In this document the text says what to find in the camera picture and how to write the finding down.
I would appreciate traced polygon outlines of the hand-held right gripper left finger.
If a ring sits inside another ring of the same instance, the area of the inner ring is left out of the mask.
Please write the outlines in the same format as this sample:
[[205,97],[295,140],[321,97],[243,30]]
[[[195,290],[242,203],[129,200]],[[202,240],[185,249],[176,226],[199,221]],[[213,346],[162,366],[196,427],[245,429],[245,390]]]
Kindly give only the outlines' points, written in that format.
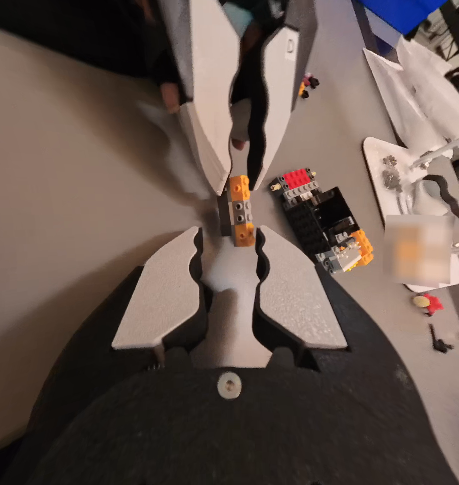
[[202,281],[203,231],[193,226],[144,264],[111,347],[190,354],[209,329],[210,288]]

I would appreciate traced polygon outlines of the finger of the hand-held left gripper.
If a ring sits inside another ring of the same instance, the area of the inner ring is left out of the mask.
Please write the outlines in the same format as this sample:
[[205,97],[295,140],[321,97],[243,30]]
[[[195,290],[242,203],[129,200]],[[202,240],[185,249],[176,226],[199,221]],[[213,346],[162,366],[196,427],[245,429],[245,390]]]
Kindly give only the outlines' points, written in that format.
[[219,1],[160,1],[186,102],[180,123],[192,155],[220,196],[233,167],[230,98],[240,38]]
[[282,142],[318,28],[314,1],[284,1],[284,6],[275,28],[247,56],[251,61],[247,127],[251,191],[262,184]]

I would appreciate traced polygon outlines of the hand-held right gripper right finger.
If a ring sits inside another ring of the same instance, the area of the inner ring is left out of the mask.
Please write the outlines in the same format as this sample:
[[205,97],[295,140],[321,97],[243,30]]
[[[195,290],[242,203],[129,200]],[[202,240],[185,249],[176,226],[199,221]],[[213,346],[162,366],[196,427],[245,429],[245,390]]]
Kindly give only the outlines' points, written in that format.
[[344,350],[348,343],[314,263],[268,226],[256,233],[256,287],[252,331],[273,352],[287,347]]

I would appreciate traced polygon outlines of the orange grey toy brick assembly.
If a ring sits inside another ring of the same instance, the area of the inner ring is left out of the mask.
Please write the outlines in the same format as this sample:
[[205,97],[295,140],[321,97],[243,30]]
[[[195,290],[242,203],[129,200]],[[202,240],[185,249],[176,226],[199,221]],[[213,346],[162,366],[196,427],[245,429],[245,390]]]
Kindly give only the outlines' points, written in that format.
[[250,202],[249,178],[238,175],[228,179],[218,197],[220,234],[235,247],[255,245],[255,227]]

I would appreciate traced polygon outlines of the person's left forearm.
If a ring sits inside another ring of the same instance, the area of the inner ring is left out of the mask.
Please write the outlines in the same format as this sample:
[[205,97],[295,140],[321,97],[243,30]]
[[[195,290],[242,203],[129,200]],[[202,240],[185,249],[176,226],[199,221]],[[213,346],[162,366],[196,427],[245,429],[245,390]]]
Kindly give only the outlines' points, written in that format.
[[116,74],[178,83],[155,1],[0,1],[0,29]]

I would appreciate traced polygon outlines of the person's left hand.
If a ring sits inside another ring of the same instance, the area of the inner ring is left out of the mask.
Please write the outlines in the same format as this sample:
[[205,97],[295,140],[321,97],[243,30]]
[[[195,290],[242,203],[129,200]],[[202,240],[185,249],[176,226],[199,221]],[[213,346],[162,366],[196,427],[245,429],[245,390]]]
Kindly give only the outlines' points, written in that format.
[[180,109],[182,83],[178,69],[171,54],[164,50],[156,58],[152,67],[152,77],[157,84],[162,101],[169,113],[177,113]]

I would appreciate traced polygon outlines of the small pink black toy pieces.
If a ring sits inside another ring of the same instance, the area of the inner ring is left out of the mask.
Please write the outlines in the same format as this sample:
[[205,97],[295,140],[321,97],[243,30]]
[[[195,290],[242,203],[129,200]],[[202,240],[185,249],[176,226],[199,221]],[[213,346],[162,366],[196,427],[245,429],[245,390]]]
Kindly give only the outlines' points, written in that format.
[[317,89],[320,85],[320,81],[318,78],[313,76],[311,73],[306,73],[300,83],[298,96],[299,98],[305,100],[308,99],[310,96],[310,91]]

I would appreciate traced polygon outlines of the toy brick car model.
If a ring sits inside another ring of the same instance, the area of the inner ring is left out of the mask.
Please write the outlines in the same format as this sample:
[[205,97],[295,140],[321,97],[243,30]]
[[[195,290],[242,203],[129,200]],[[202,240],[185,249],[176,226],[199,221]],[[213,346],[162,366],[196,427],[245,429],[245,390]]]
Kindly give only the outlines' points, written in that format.
[[268,188],[304,254],[328,273],[372,262],[373,247],[337,186],[322,190],[317,173],[302,168],[278,175]]

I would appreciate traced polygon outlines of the blue plastic bin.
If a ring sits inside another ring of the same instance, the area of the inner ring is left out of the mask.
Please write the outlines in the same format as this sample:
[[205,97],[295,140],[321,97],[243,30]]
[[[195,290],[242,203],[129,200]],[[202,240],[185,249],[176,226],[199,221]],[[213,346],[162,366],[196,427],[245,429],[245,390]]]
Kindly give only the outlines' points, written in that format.
[[391,28],[406,35],[447,1],[357,1],[373,27]]

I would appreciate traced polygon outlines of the white rounded board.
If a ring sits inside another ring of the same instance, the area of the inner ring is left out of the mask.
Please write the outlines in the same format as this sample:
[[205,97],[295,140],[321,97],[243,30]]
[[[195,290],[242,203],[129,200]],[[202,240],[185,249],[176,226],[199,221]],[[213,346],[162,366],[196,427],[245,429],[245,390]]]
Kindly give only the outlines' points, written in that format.
[[[428,167],[430,162],[444,154],[446,151],[446,147],[440,148],[436,151],[430,152],[426,155],[423,155],[420,158],[417,158],[417,156],[410,151],[409,149],[402,148],[398,145],[385,142],[382,140],[379,140],[377,138],[373,137],[367,137],[364,142],[363,142],[363,152],[365,156],[365,161],[366,165],[368,168],[368,172],[370,174],[370,179],[374,188],[374,193],[375,197],[377,199],[377,203],[379,206],[378,202],[378,177],[379,177],[379,171],[380,171],[380,165],[384,157],[388,155],[394,155],[394,156],[403,156],[404,158],[408,159],[409,163],[412,163],[412,167],[416,169],[416,171],[419,174],[419,180],[424,178],[426,175],[430,174],[428,172]],[[398,217],[398,216],[412,216],[414,218],[417,218],[418,216],[427,216],[427,215],[389,215],[386,218],[383,218],[383,221],[386,222],[386,219],[389,217]]]

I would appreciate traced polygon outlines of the red toy minifigure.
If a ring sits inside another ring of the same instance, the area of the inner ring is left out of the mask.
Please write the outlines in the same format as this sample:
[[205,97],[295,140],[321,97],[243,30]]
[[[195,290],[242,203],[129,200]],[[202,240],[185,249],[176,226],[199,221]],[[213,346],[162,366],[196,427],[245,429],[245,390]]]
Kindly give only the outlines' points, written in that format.
[[437,311],[444,309],[439,298],[429,293],[413,296],[412,303],[428,317],[432,317]]

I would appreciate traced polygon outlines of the crumpled white paper bags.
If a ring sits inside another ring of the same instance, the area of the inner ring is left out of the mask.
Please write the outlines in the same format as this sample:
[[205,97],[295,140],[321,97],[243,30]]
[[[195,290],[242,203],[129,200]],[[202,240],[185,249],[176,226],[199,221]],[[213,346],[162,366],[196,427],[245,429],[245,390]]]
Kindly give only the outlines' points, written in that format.
[[397,136],[416,155],[459,147],[459,92],[451,65],[415,40],[398,40],[398,62],[363,49]]

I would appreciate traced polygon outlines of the clear bag of dark parts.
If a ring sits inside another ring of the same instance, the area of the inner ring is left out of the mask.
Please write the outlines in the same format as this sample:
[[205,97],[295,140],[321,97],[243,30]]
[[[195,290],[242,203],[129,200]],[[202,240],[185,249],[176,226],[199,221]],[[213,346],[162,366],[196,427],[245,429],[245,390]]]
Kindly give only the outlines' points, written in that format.
[[419,174],[403,156],[383,158],[378,177],[378,202],[383,218],[415,213],[416,185]]

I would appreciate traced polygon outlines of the black toy wrench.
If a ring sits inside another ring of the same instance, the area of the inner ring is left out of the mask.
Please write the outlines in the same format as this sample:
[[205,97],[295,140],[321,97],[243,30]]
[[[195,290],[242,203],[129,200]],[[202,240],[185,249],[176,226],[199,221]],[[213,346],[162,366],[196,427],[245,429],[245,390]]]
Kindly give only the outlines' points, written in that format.
[[446,354],[450,350],[454,349],[454,346],[452,344],[444,342],[444,340],[441,338],[437,338],[435,327],[432,323],[428,324],[428,327],[429,327],[429,331],[432,339],[432,348],[435,351],[440,352],[442,354]]

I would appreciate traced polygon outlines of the grey black-edged holder wedge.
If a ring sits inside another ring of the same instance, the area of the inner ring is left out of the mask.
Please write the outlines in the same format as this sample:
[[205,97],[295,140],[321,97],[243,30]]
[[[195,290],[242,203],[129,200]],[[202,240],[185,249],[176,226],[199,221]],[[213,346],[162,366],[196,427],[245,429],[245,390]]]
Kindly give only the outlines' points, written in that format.
[[453,215],[459,220],[459,203],[441,175],[428,174],[413,185],[413,215]]

